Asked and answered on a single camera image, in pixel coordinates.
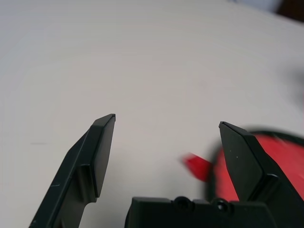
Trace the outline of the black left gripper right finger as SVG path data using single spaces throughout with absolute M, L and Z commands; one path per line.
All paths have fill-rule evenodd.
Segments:
M 227 122 L 221 122 L 219 130 L 226 167 L 239 201 L 266 206 L 279 228 L 302 228 L 303 199 L 256 137 Z

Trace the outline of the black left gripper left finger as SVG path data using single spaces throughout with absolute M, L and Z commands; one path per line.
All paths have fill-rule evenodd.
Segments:
M 65 155 L 31 228 L 77 228 L 87 204 L 100 197 L 109 161 L 115 115 L 96 119 Z

